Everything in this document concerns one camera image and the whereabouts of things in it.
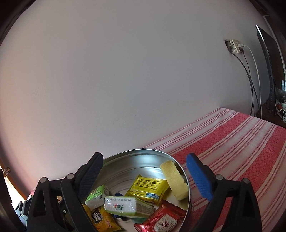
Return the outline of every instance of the sponge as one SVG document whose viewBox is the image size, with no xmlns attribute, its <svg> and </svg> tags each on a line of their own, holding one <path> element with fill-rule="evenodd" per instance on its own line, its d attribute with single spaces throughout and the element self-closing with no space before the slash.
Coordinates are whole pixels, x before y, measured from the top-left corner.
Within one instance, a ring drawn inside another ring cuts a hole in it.
<svg viewBox="0 0 286 232">
<path fill-rule="evenodd" d="M 172 160 L 168 160 L 160 165 L 160 168 L 167 179 L 167 182 L 178 201 L 189 196 L 189 187 L 184 182 L 181 174 L 177 170 Z"/>
</svg>

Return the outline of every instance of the striped tablecloth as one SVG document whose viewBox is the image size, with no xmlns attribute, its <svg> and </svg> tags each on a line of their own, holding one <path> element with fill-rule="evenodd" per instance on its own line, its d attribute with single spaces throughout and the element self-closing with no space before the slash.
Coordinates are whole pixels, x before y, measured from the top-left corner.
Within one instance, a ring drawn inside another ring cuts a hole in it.
<svg viewBox="0 0 286 232">
<path fill-rule="evenodd" d="M 185 169 L 193 199 L 193 224 L 208 201 L 200 196 L 186 168 L 186 155 L 194 152 L 203 164 L 226 179 L 250 179 L 264 232 L 269 232 L 286 209 L 286 129 L 270 122 L 219 108 L 145 148 L 172 155 Z M 214 231 L 220 231 L 227 200 Z"/>
</svg>

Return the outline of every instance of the stainless steel bowl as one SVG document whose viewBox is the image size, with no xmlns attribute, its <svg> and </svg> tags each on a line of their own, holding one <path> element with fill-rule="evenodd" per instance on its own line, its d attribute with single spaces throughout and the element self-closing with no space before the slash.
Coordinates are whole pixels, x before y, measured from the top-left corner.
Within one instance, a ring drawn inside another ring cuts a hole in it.
<svg viewBox="0 0 286 232">
<path fill-rule="evenodd" d="M 175 162 L 177 169 L 189 185 L 183 168 L 172 156 L 151 149 L 136 149 L 125 151 L 105 159 L 103 168 L 93 185 L 93 189 L 105 184 L 111 195 L 115 193 L 124 195 L 139 174 L 143 177 L 165 179 L 160 165 L 167 160 Z M 173 232 L 178 232 L 179 230 L 180 232 L 189 231 L 192 208 L 191 194 L 189 194 L 189 198 L 178 201 L 169 188 L 164 195 L 164 199 L 187 211 L 184 221 L 177 225 Z M 137 232 L 134 228 L 134 223 L 138 223 L 139 221 L 135 219 L 128 221 L 118 219 L 117 222 L 121 228 L 128 232 Z"/>
</svg>

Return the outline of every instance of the wall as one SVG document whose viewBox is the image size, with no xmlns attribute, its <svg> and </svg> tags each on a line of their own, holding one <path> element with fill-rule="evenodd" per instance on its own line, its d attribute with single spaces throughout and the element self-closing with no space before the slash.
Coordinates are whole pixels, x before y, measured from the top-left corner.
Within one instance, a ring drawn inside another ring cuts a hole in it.
<svg viewBox="0 0 286 232">
<path fill-rule="evenodd" d="M 28 192 L 218 107 L 249 114 L 248 78 L 223 39 L 252 48 L 264 102 L 256 24 L 270 33 L 248 0 L 37 0 L 0 47 L 2 159 Z"/>
</svg>

